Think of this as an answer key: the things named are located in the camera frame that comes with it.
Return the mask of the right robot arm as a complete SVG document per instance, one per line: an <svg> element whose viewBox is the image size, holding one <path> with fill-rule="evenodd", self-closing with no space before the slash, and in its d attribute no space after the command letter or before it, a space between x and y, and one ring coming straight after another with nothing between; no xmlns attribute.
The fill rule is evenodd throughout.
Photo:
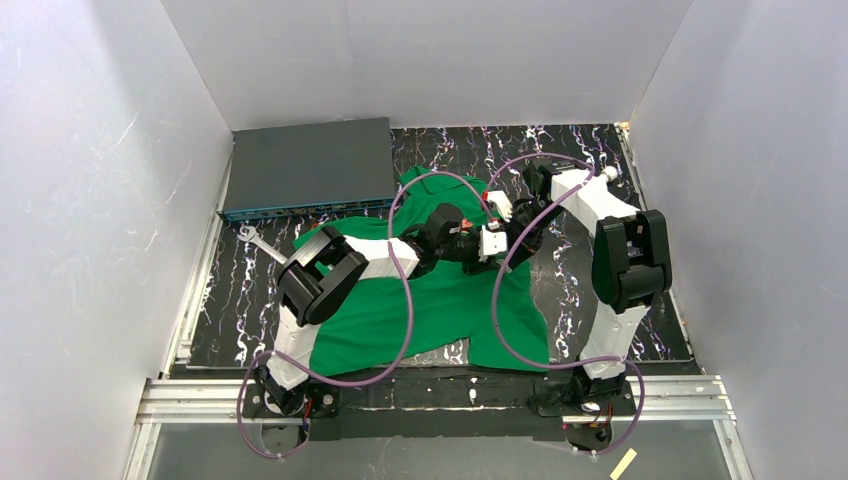
<svg viewBox="0 0 848 480"><path fill-rule="evenodd" d="M672 283L664 215L614 196L608 185L617 177L613 167L594 172L565 156L534 159L522 172L530 195L515 203L507 224L508 268L534 255L543 231L564 212L590 233L591 282L598 305L581 352L581 369L590 381L623 374L638 324Z"/></svg>

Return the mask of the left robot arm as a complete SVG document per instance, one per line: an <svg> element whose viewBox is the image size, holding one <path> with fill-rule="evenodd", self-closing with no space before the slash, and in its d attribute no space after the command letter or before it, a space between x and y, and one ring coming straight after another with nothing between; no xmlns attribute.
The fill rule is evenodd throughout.
<svg viewBox="0 0 848 480"><path fill-rule="evenodd" d="M281 293L280 322L274 347L288 360L271 357L252 370L263 396L285 417L306 407L305 382L320 326L330 319L356 284L373 278L412 280L430 273L441 261L461 265L473 275L495 264L508 249L507 223L513 208L509 201L488 202L496 209L494 220L475 226L462 211L442 203L418 224L397 237L365 240L322 227L291 256L265 242L254 227L245 227L240 240L251 243L282 267L277 280Z"/></svg>

